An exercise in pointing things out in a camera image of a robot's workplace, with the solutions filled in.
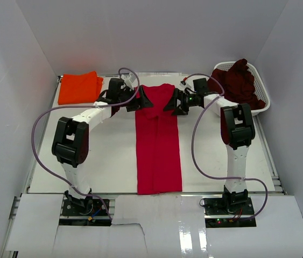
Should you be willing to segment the bright red t shirt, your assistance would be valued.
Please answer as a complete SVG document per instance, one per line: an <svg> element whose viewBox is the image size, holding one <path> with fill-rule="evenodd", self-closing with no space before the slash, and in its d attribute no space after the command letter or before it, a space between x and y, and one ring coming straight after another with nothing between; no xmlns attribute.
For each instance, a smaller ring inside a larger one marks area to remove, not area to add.
<svg viewBox="0 0 303 258"><path fill-rule="evenodd" d="M175 86L143 87L153 107L135 112L137 193L154 195L182 191L178 120L164 107Z"/></svg>

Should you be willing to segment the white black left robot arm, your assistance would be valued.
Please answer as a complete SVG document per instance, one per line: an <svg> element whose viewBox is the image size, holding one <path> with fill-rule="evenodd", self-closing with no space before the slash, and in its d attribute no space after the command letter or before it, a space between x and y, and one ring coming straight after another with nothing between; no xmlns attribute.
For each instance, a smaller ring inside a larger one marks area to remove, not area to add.
<svg viewBox="0 0 303 258"><path fill-rule="evenodd" d="M51 151L69 182L65 196L82 215L94 210L94 203L89 197L91 188L80 169L89 154L90 132L121 107L128 112L153 107L143 87L139 84L134 88L133 81L132 78L110 79L108 89L99 94L89 109L71 118L61 117L58 120Z"/></svg>

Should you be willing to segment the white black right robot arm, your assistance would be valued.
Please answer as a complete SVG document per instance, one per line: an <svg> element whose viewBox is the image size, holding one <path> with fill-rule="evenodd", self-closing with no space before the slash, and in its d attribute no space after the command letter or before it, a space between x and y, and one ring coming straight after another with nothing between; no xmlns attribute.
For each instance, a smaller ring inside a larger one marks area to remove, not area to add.
<svg viewBox="0 0 303 258"><path fill-rule="evenodd" d="M228 214L241 212L248 201L246 186L246 157L252 140L255 138L255 126L250 105L231 102L224 97L224 91L210 91L204 74L196 74L190 87L187 79L175 88L164 111L171 111L174 116L188 115L191 107L211 110L220 117L221 139L227 149L227 175L221 200L216 207Z"/></svg>

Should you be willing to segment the orange folded t shirt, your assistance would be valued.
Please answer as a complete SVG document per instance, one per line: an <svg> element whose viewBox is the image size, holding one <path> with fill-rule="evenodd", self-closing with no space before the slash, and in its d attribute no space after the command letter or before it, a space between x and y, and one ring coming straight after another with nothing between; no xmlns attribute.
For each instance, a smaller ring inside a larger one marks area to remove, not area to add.
<svg viewBox="0 0 303 258"><path fill-rule="evenodd" d="M59 105L95 102L102 90L103 78L95 71L82 75L65 74L61 79Z"/></svg>

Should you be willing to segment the dark maroon t shirt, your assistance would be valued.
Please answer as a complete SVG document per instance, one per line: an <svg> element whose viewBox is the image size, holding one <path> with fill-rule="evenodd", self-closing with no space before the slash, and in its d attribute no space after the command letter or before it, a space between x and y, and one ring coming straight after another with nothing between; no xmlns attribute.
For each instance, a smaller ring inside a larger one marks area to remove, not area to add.
<svg viewBox="0 0 303 258"><path fill-rule="evenodd" d="M251 110L262 109L266 103L256 95L255 77L248 71L247 63L246 59L240 59L227 71L214 69L211 77L223 86L227 100L238 104L247 103Z"/></svg>

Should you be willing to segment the white plastic laundry basket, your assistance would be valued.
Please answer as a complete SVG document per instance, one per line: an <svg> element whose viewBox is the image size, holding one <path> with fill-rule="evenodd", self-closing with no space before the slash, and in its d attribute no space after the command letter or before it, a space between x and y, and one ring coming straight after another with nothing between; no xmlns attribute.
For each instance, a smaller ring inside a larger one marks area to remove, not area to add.
<svg viewBox="0 0 303 258"><path fill-rule="evenodd" d="M228 71L233 65L235 61L226 61L220 62L214 66L214 69ZM266 87L260 77L256 67L250 63L247 63L248 71L254 76L254 86L255 86L255 95L258 97L259 100L265 103L265 106L262 109L252 110L252 116L256 116L261 112L264 112L269 109L271 102L269 98L269 94L267 93Z"/></svg>

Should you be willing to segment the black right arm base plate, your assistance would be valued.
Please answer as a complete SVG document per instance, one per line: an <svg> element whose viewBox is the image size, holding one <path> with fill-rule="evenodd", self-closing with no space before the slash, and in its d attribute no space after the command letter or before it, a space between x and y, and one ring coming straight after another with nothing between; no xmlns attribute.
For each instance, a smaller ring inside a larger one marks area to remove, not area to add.
<svg viewBox="0 0 303 258"><path fill-rule="evenodd" d="M228 209L222 198L202 198L199 205L204 208L206 228L247 228L256 227L256 219L248 219L255 211L251 198L237 208Z"/></svg>

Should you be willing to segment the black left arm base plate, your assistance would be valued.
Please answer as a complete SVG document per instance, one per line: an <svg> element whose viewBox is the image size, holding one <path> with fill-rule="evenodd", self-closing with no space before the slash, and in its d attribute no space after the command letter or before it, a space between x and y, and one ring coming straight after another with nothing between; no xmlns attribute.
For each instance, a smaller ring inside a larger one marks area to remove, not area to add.
<svg viewBox="0 0 303 258"><path fill-rule="evenodd" d="M111 226L111 220L108 217L107 212L110 207L110 200L104 199L104 207L99 199L90 199L86 207L80 207L70 202L68 199L64 199L59 225L61 226Z"/></svg>

